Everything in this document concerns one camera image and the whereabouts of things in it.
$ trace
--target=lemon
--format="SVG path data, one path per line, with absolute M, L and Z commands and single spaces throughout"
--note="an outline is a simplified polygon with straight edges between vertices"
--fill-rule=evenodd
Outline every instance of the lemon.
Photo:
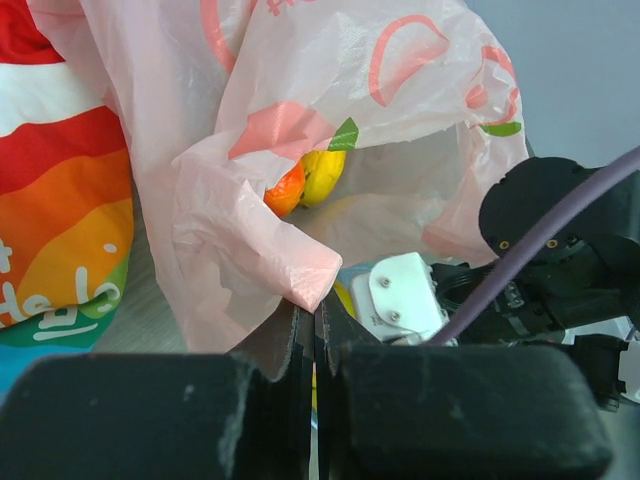
M 326 200 L 338 183 L 344 170 L 347 152 L 321 152 L 314 150 L 302 157 L 304 167 L 304 193 L 300 197 L 300 205 L 313 207 Z

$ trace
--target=black robotic mount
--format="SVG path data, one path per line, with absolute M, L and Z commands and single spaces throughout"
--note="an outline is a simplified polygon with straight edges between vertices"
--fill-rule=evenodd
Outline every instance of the black robotic mount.
M 500 255 L 589 174 L 524 162 L 487 196 L 483 235 Z M 637 181 L 551 239 L 460 348 L 382 345 L 331 292 L 313 314 L 283 301 L 227 355 L 44 360 L 0 410 L 0 478 L 308 478 L 314 364 L 322 480 L 600 478 L 613 450 L 592 392 L 612 384 L 531 344 L 629 311 Z M 487 268 L 438 267 L 443 305 Z
M 531 158 L 482 202 L 480 231 L 498 257 L 596 169 Z M 434 265 L 438 300 L 455 312 L 494 264 Z M 640 173 L 567 224 L 460 336 L 461 343 L 553 338 L 569 328 L 629 316 L 640 326 Z

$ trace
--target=orange stripe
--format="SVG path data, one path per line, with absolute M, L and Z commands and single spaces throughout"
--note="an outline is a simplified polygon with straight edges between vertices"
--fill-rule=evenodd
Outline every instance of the orange stripe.
M 0 137 L 0 195 L 26 187 L 68 158 L 99 157 L 125 146 L 120 121 L 107 107 L 60 122 L 26 123 Z
M 11 270 L 0 280 L 17 288 L 44 245 L 100 205 L 131 198 L 128 160 L 126 150 L 70 158 L 28 187 L 0 195 L 0 238 L 13 250 Z
M 32 295 L 44 296 L 55 308 L 85 303 L 99 295 L 100 285 L 129 253 L 132 210 L 131 199 L 101 205 L 47 243 L 20 285 L 14 285 L 22 313 L 29 316 L 23 305 Z M 121 294 L 124 285 L 116 286 Z

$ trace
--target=colorful bag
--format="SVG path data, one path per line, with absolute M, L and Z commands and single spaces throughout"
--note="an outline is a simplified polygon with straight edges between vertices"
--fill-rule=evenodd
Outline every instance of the colorful bag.
M 133 236 L 116 115 L 0 0 L 0 402 L 50 353 L 89 350 L 124 291 Z

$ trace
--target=translucent plastic bag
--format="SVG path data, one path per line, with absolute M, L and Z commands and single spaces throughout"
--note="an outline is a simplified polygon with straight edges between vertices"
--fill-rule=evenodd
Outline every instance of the translucent plastic bag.
M 158 282 L 192 350 L 233 346 L 280 296 L 315 309 L 343 260 L 492 258 L 477 214 L 526 158 L 521 103 L 462 1 L 30 5 L 121 117 Z M 265 189 L 336 136 L 357 148 L 337 189 L 279 220 Z

